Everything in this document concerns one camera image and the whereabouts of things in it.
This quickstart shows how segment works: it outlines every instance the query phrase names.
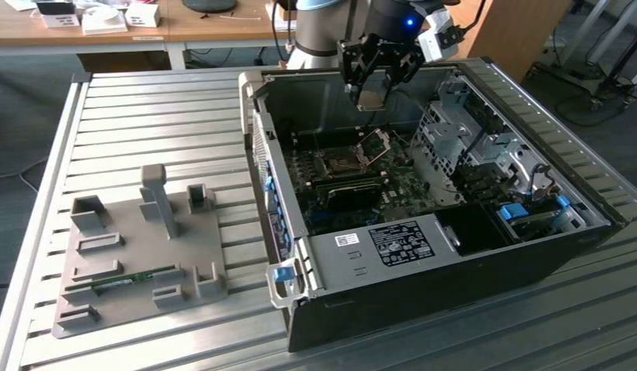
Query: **floor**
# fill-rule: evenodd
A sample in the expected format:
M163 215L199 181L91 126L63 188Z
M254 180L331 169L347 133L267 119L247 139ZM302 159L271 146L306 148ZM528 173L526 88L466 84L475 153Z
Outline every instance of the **floor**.
M568 15L558 27L558 37L574 37L584 21L587 10L580 15ZM583 60L587 49L598 35L611 25L600 19L579 53L572 60ZM603 64L615 59L635 37L637 30L627 30L610 49ZM258 49L227 49L211 51L202 57L208 63L223 66L250 66ZM263 59L268 64L278 62L276 51L267 48ZM83 71L75 56L4 57L0 61L0 173L13 172L40 160L49 151L57 127L71 76ZM637 53L624 70L627 76L637 71ZM548 109L580 91L547 74L524 82L527 90ZM619 102L611 102L600 111L590 112L587 99L574 100L566 105L570 117L594 122L620 111ZM637 186L637 102L623 113L596 128L570 125L595 151L610 161L620 173ZM39 184L43 165L28 173L28 179ZM0 179L0 284L8 283L25 234L29 212L35 204L35 193L17 177ZM0 289L0 310L7 290Z

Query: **white label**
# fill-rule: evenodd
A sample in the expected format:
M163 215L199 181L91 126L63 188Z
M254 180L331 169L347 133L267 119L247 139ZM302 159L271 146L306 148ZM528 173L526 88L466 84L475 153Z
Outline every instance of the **white label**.
M347 246L347 245L354 245L355 243L360 243L360 240L358 239L358 234L351 233L351 234L344 234L343 236L338 236L335 238L335 241L338 241L338 246Z
M163 36L134 36L134 41L151 41L163 39Z

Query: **slotted metal table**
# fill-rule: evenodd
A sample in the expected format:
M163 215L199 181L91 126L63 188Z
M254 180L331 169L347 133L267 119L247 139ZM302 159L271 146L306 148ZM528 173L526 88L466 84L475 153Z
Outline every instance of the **slotted metal table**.
M246 69L95 74L73 82L0 320L1 369L637 369L637 191L495 65L470 67L634 223L539 284L299 353L267 290L267 252L240 128ZM52 337L72 199L216 190L230 297Z

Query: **green circuit board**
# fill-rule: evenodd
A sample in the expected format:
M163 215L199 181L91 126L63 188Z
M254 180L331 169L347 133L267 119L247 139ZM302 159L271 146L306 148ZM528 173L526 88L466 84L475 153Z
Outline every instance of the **green circuit board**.
M436 208L407 153L408 140L392 131L360 134L355 145L284 153L311 235L407 219Z

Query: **wooden desk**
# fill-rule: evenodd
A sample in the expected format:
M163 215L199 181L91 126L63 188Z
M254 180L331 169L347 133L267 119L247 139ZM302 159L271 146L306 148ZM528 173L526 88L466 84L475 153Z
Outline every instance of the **wooden desk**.
M166 50L174 70L186 69L188 49L274 46L266 0L239 0L234 11L202 19L182 0L159 0L162 25L131 27L128 32L83 36L80 27L47 29L0 0L0 56L65 53L109 53ZM490 56L510 75L522 80L570 0L488 0L482 20L460 44L459 57ZM456 24L475 19L480 0L450 7Z
M158 28L130 27L128 32L84 36L80 27L47 29L43 21L17 12L0 0L0 56L77 53L167 51L174 70L186 69L188 49L274 46L271 20L264 0L239 0L234 15L251 19L224 19L187 9L182 0L159 0L162 24Z
M83 35L80 27L47 29L43 20L32 19L31 10L17 12L0 0L0 46L88 45L108 43L138 43L144 38L150 41L167 41L170 29L166 21L168 0L159 0L163 20L158 28L130 27L128 32L103 35Z
M171 41L272 39L264 4L266 0L239 0L234 12L211 14L202 19L203 14L186 8L182 0L170 0Z
M475 20L482 0L451 6L455 24ZM488 0L479 24L459 44L458 58L490 56L516 81L523 80L571 0Z

